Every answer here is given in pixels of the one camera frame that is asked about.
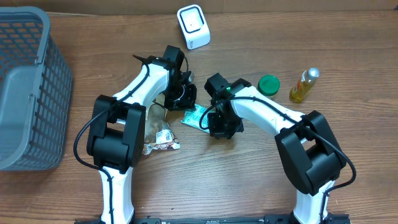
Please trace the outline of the teal snack packet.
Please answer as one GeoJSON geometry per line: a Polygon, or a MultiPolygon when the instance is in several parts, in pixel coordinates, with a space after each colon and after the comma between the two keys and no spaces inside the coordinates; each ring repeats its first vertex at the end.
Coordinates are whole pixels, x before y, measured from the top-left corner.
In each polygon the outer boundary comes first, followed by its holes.
{"type": "Polygon", "coordinates": [[[191,127],[194,127],[194,128],[197,128],[197,129],[199,129],[201,131],[204,131],[206,133],[209,133],[208,129],[201,129],[200,125],[199,125],[200,118],[204,114],[205,111],[206,111],[205,107],[203,107],[201,105],[198,105],[198,104],[195,104],[195,108],[194,109],[185,111],[184,117],[181,120],[181,123],[186,124],[186,125],[191,126],[191,127]]]}

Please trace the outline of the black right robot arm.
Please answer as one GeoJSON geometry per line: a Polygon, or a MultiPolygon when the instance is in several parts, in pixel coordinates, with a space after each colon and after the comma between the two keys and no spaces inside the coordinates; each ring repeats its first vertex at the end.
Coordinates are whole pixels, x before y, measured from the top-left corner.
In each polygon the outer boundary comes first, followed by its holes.
{"type": "Polygon", "coordinates": [[[274,137],[287,178],[297,190],[289,214],[268,214],[264,223],[349,223],[348,215],[327,211],[328,195],[346,166],[346,159],[325,117],[289,110],[262,95],[240,78],[228,82],[217,73],[205,90],[211,107],[205,111],[210,135],[231,138],[247,119],[274,137]]]}

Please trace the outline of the green lid jar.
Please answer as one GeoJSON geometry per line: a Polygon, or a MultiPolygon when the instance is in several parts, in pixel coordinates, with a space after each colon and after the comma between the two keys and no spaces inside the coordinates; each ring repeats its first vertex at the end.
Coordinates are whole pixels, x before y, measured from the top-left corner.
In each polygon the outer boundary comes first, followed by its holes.
{"type": "Polygon", "coordinates": [[[268,98],[274,97],[280,89],[280,81],[273,75],[264,75],[257,83],[257,90],[268,98]]]}

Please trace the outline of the yellow dish soap bottle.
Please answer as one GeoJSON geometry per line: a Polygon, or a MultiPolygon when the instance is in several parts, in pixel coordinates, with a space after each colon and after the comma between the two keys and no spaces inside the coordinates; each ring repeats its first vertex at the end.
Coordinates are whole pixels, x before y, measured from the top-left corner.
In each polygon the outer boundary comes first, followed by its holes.
{"type": "Polygon", "coordinates": [[[299,78],[297,84],[292,87],[289,98],[294,103],[301,103],[307,96],[310,89],[315,85],[320,71],[318,68],[309,68],[305,70],[299,78]]]}

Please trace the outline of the brown snack pouch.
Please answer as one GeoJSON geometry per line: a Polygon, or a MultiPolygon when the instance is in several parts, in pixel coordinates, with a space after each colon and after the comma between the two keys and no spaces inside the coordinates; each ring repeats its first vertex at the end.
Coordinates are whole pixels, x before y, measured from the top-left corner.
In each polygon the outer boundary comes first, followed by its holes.
{"type": "Polygon", "coordinates": [[[143,155],[149,156],[154,151],[174,151],[180,149],[179,140],[175,137],[166,115],[168,110],[164,107],[165,96],[156,96],[147,109],[145,122],[145,135],[143,155]]]}

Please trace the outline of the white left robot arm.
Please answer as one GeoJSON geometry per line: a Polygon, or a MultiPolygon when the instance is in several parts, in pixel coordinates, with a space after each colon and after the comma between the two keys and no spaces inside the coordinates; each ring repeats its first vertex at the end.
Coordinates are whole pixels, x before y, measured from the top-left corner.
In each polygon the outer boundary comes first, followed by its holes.
{"type": "Polygon", "coordinates": [[[98,223],[132,223],[132,172],[144,148],[147,110],[155,98],[165,96],[169,111],[194,107],[197,88],[191,71],[183,72],[185,54],[167,46],[163,56],[139,57],[141,71],[113,96],[100,95],[93,107],[86,151],[93,157],[103,186],[103,212],[98,223]]]}

